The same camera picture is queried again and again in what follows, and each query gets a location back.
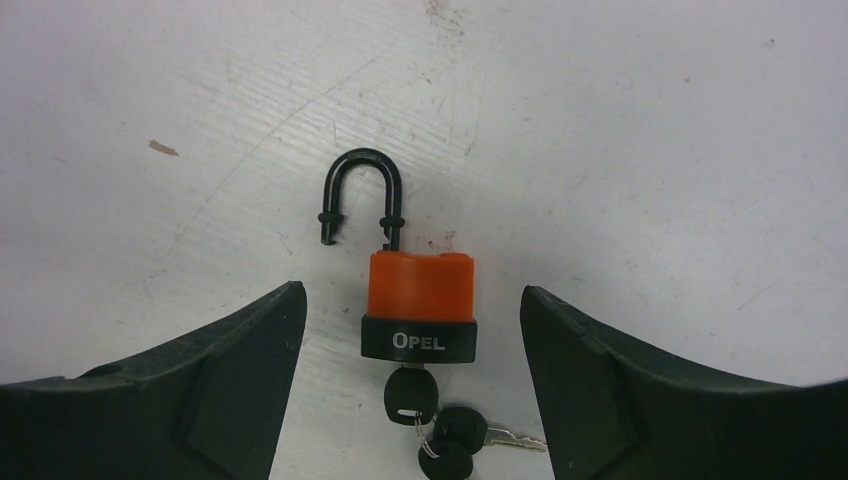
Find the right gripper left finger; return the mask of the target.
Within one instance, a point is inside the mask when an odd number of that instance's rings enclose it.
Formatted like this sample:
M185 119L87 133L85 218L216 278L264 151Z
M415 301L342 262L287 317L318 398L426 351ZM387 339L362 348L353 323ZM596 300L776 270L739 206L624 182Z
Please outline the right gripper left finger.
M5 479L266 479L306 323L302 283L76 378L1 388Z

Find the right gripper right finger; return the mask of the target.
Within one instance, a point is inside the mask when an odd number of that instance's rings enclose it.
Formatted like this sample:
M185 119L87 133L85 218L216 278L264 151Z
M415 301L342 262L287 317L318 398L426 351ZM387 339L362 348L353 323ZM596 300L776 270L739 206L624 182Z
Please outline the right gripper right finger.
M558 479L843 479L847 384L717 370L605 325L538 286L520 325Z

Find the black keys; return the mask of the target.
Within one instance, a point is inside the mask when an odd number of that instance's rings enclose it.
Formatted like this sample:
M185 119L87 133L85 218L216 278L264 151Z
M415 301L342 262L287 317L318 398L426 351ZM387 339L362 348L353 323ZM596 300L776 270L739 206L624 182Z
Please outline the black keys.
M401 366L384 388L388 418L414 429L419 442L418 464L428 479L469 479L474 455L485 446L505 446L545 453L545 441L515 434L489 422L466 405L439 405L439 388L424 368Z

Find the orange black padlock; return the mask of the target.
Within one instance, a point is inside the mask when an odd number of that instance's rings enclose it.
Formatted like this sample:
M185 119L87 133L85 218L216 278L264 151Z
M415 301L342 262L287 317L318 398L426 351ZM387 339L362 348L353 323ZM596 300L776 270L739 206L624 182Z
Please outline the orange black padlock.
M371 255L361 319L365 358L411 364L470 364L476 359L475 263L466 253L410 253L401 247L403 184L395 162L372 148L340 155L325 177L320 241L335 244L345 220L342 188L348 173L371 167L384 179L385 241Z

